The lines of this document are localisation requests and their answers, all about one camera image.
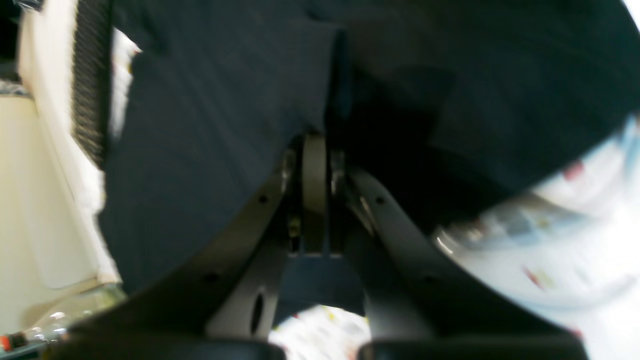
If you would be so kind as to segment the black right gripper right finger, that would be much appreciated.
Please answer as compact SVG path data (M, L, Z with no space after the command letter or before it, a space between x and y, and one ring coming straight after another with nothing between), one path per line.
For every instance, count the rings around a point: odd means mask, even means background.
M371 174L329 153L330 253L358 274L359 360L586 360L581 340L456 265Z

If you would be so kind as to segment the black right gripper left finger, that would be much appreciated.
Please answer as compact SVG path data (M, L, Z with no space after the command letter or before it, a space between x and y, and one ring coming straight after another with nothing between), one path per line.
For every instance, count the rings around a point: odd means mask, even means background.
M325 137L307 134L205 249L105 313L73 326L51 360L283 360L268 343L291 256L321 256Z

